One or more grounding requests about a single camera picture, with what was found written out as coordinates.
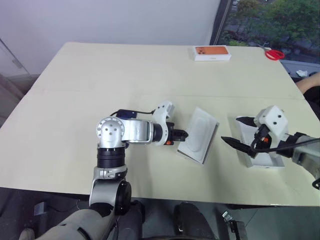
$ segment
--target person's arm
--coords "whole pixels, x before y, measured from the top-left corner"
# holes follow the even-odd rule
[[[320,86],[320,72],[313,74],[312,76],[306,77],[296,83],[296,86],[304,94],[310,88]]]

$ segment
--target robotic arm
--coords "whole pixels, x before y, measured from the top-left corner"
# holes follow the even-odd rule
[[[279,154],[292,158],[311,173],[315,181],[312,186],[320,189],[320,138],[297,132],[288,134],[288,120],[277,106],[261,110],[256,117],[239,117],[236,120],[252,127],[258,127],[251,145],[241,143],[232,137],[221,138],[231,147],[255,158],[258,153]]]
[[[120,109],[102,119],[96,127],[99,143],[89,209],[74,212],[39,239],[105,239],[116,225],[116,216],[124,215],[131,205],[131,185],[125,180],[129,144],[173,145],[188,137],[184,130],[174,129],[174,123],[166,122],[173,110],[172,103],[165,101],[151,112]],[[154,121],[136,119],[138,113],[152,114]]]

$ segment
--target red scissors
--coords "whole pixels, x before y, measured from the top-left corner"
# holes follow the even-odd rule
[[[282,51],[267,49],[264,46],[261,46],[259,44],[258,46],[264,50],[264,54],[268,59],[276,61],[276,60],[285,58],[285,54]]]

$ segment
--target white table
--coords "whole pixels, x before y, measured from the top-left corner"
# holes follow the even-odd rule
[[[193,62],[188,49],[66,44],[0,128],[0,185],[89,194],[98,121],[120,108],[149,111],[170,100],[176,128],[186,128],[195,107],[219,120],[211,151],[200,165],[177,155],[178,144],[131,145],[126,164],[133,197],[319,206],[314,179],[302,167],[284,159],[282,169],[247,168],[244,156],[220,139],[234,134],[235,116],[270,105],[284,110],[291,134],[319,137],[318,119],[281,64],[255,47],[230,47],[230,62]],[[237,76],[248,64],[255,71]]]

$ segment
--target white wall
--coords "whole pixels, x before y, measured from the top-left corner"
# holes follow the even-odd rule
[[[65,42],[207,45],[220,0],[1,0],[0,38],[30,74]]]

